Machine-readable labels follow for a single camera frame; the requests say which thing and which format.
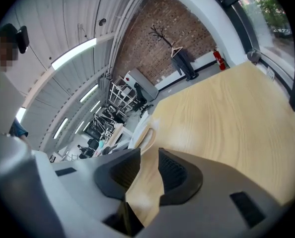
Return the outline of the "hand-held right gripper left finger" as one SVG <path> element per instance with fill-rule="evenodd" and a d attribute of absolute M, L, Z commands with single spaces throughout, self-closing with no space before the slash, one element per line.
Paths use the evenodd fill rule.
<path fill-rule="evenodd" d="M 141 164 L 139 149 L 77 161 L 51 163 L 35 151 L 41 184 L 64 238 L 135 237 L 141 222 L 126 202 L 126 192 Z"/>

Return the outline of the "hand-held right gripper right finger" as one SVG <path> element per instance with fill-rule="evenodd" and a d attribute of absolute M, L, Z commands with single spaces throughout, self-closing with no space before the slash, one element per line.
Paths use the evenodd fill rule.
<path fill-rule="evenodd" d="M 260 238 L 287 208 L 226 164 L 163 148 L 158 156 L 164 194 L 145 238 Z"/>

